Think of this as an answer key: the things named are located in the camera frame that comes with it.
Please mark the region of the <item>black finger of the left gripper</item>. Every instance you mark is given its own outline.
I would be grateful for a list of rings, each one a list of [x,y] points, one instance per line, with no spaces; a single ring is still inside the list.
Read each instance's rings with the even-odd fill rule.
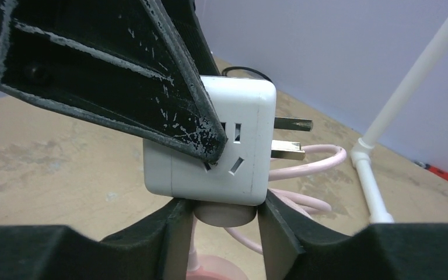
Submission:
[[[199,74],[220,76],[198,21],[195,1],[162,0],[162,4],[190,52]]]
[[[203,76],[162,1],[0,1],[0,92],[214,164]]]

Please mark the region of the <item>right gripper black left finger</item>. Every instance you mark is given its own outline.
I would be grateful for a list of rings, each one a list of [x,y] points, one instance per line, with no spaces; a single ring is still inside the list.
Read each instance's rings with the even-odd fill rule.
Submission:
[[[0,226],[0,279],[184,279],[192,201],[92,240],[65,225]]]

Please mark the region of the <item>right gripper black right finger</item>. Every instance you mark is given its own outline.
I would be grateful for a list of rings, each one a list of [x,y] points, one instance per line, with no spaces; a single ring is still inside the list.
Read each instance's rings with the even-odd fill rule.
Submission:
[[[268,279],[448,279],[448,223],[375,223],[348,236],[271,192],[258,222]]]

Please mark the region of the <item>white cube power socket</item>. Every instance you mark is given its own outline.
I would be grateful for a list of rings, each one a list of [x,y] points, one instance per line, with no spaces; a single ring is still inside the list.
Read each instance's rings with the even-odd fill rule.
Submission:
[[[143,142],[145,186],[153,194],[256,206],[267,193],[270,160],[303,160],[297,142],[273,140],[277,90],[263,79],[203,76],[227,142],[215,164]]]

